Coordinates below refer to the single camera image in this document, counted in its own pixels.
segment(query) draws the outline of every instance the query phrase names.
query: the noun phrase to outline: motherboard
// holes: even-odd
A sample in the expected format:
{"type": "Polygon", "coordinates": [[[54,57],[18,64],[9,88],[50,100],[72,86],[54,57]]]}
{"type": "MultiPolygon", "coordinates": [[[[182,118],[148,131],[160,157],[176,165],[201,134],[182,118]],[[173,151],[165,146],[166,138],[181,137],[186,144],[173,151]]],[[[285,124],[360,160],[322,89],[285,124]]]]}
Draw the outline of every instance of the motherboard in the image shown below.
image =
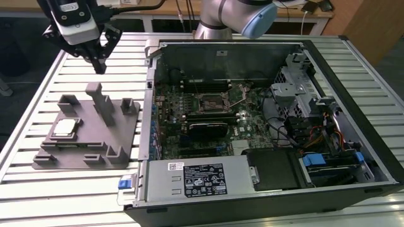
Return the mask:
{"type": "Polygon", "coordinates": [[[262,88],[248,82],[157,85],[153,120],[161,159],[232,156],[248,148],[272,147],[262,96],[262,88]]]}

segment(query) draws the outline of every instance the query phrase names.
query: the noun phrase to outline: gray plastic stand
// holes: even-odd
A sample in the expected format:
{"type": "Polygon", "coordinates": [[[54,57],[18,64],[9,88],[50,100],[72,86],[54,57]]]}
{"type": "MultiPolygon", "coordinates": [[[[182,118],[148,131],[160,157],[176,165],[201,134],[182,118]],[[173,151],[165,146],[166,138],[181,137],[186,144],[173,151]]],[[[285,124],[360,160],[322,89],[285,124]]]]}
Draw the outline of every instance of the gray plastic stand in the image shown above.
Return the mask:
{"type": "Polygon", "coordinates": [[[124,169],[129,163],[140,104],[130,98],[110,100],[101,94],[101,84],[88,83],[85,93],[92,101],[62,95],[60,113],[41,149],[33,169],[124,169]],[[74,123],[70,132],[54,128],[60,120],[74,123]]]}

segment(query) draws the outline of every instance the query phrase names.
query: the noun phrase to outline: power supply label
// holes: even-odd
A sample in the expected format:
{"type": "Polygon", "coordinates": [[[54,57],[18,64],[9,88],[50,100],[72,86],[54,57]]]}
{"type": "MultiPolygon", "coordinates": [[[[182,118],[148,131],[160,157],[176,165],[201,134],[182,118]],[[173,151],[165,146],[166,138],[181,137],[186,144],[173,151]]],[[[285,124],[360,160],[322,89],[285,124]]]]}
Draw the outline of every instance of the power supply label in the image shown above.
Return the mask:
{"type": "Polygon", "coordinates": [[[184,166],[184,188],[188,198],[225,195],[225,173],[222,164],[184,166]]]}

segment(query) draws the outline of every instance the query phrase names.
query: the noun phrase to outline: blue latch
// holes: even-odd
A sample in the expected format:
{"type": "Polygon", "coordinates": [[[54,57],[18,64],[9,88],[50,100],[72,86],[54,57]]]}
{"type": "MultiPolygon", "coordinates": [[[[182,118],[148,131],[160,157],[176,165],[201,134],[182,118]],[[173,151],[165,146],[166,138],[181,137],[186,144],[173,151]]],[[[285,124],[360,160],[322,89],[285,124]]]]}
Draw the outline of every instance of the blue latch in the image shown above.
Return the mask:
{"type": "Polygon", "coordinates": [[[132,179],[118,181],[118,189],[130,189],[132,188],[132,179]]]}
{"type": "Polygon", "coordinates": [[[360,163],[362,163],[365,161],[364,155],[360,152],[356,152],[354,156],[356,156],[360,163]]]}
{"type": "Polygon", "coordinates": [[[308,154],[302,157],[302,163],[305,166],[310,165],[324,165],[325,160],[322,154],[308,154]]]}

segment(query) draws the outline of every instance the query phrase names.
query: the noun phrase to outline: workbench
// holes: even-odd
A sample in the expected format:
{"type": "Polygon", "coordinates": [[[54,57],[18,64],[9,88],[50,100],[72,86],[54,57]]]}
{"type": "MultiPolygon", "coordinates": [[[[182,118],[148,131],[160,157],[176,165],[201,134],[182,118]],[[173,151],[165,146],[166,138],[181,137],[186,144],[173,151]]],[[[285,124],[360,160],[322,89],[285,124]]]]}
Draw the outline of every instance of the workbench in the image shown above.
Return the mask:
{"type": "MultiPolygon", "coordinates": [[[[140,6],[150,6],[158,3],[160,0],[141,0],[140,6]]],[[[184,20],[188,20],[185,0],[178,0],[180,9],[184,14],[184,20]]],[[[201,1],[192,0],[194,19],[198,20],[201,1]]],[[[122,4],[121,7],[130,7],[133,5],[122,4]]],[[[300,11],[301,6],[290,7],[292,9],[277,9],[276,22],[300,23],[304,13],[300,11]]],[[[41,13],[36,0],[2,0],[0,1],[0,17],[45,17],[41,13]]],[[[333,17],[332,12],[322,12],[320,9],[314,13],[306,14],[304,23],[314,24],[309,34],[321,35],[328,20],[333,17]]],[[[177,6],[174,0],[166,0],[161,8],[149,11],[140,11],[124,13],[116,17],[117,19],[141,19],[145,32],[153,32],[152,21],[160,20],[177,20],[177,6]]]]}
{"type": "MultiPolygon", "coordinates": [[[[96,75],[89,63],[60,52],[0,153],[1,227],[138,226],[117,205],[117,185],[124,174],[137,171],[141,122],[137,123],[130,163],[125,170],[34,170],[32,159],[56,119],[60,96],[72,94],[80,100],[89,100],[84,92],[86,82],[101,82],[102,93],[110,99],[130,97],[142,105],[145,41],[189,38],[189,34],[124,33],[106,60],[105,75],[96,75]]],[[[404,163],[404,102],[350,43],[336,36],[265,35],[261,39],[312,40],[388,147],[404,163]]],[[[324,81],[318,80],[318,84],[329,94],[324,81]]],[[[122,196],[132,199],[133,191],[125,191],[122,196]]],[[[404,196],[398,192],[336,212],[249,220],[226,226],[393,227],[402,226],[402,210],[404,196]]]]}

